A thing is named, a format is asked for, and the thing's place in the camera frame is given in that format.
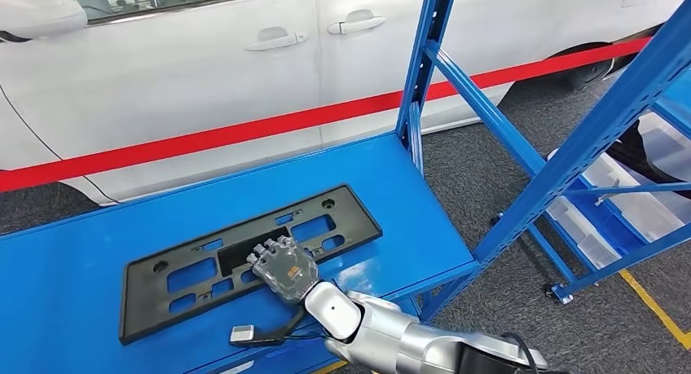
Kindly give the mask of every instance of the robotic hand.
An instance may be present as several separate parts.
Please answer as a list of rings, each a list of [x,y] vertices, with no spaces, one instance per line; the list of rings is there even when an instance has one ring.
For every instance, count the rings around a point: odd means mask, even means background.
[[[515,336],[514,342],[482,333],[447,332],[421,324],[392,302],[344,294],[319,280],[314,259],[291,238],[268,240],[254,252],[247,257],[253,272],[285,303],[297,306],[298,313],[270,333],[255,332],[252,325],[234,327],[232,345],[279,345],[298,338],[288,334],[306,310],[322,324],[329,351],[381,374],[515,374],[547,367],[540,352],[529,350]]]

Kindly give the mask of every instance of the white storage bin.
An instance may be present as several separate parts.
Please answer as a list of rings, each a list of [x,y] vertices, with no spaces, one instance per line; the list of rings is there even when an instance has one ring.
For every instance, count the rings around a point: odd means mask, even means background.
[[[547,207],[547,213],[569,234],[583,254],[598,269],[621,258],[587,218],[564,196]]]

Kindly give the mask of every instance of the screw hole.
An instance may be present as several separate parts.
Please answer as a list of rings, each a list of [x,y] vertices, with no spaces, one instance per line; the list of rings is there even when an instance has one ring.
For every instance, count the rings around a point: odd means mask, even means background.
[[[153,271],[156,273],[159,273],[166,268],[168,268],[168,262],[164,262],[163,260],[161,260],[161,261],[157,262],[156,264],[154,264]]]
[[[324,207],[325,209],[330,209],[334,205],[336,205],[336,202],[331,200],[331,199],[326,199],[325,201],[322,202],[322,207]]]

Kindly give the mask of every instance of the car door handle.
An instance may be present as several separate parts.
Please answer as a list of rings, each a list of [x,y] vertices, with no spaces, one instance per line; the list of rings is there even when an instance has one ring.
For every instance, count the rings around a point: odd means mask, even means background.
[[[367,20],[355,21],[355,22],[336,22],[330,25],[327,30],[330,34],[347,34],[358,32],[359,30],[372,29],[376,26],[384,24],[386,22],[385,17],[372,17]]]
[[[267,30],[271,30],[274,34],[276,30],[279,30],[282,33],[279,33],[280,35],[278,37],[273,37],[273,38],[262,38],[266,36]],[[285,46],[294,46],[296,44],[299,44],[301,42],[304,42],[307,40],[307,35],[305,34],[300,34],[300,33],[287,33],[285,32],[285,29],[283,28],[270,28],[270,29],[264,29],[259,33],[259,40],[255,42],[250,42],[246,47],[245,50],[247,51],[268,51],[268,50],[274,50],[276,48],[283,48]]]

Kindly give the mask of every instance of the rectangular hole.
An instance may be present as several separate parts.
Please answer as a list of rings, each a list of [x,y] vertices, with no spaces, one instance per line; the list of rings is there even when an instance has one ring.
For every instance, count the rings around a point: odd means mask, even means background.
[[[189,309],[190,307],[193,307],[195,303],[196,303],[196,295],[195,294],[187,294],[183,297],[180,297],[180,298],[172,301],[168,305],[168,312],[169,313],[179,313],[181,311],[185,311],[185,310]]]
[[[249,240],[242,241],[238,244],[234,244],[219,250],[217,255],[218,265],[221,267],[221,275],[223,277],[230,276],[233,273],[234,268],[246,264],[247,256],[249,256],[249,254],[252,252],[252,249],[257,244],[263,244],[269,239],[277,240],[282,235],[285,235],[286,237],[288,236],[287,228],[281,227],[280,229],[269,231],[268,233],[258,235]]]
[[[225,279],[211,286],[211,297],[219,297],[233,289],[233,279]]]
[[[190,266],[170,272],[168,274],[168,292],[175,293],[209,280],[214,276],[216,276],[216,261],[213,257],[209,257]]]
[[[327,238],[322,242],[322,248],[324,250],[331,250],[331,249],[336,249],[339,246],[343,245],[346,242],[346,239],[343,237],[343,235],[335,235],[331,238]]]
[[[286,213],[285,215],[281,215],[276,219],[276,226],[281,226],[284,225],[288,222],[293,221],[293,213]]]
[[[326,234],[336,228],[331,215],[322,215],[307,222],[293,226],[290,230],[297,242],[306,242],[322,234]]]
[[[223,240],[220,238],[218,240],[214,240],[209,242],[208,244],[202,246],[201,248],[205,251],[211,251],[211,250],[216,250],[218,248],[221,248],[223,246]]]

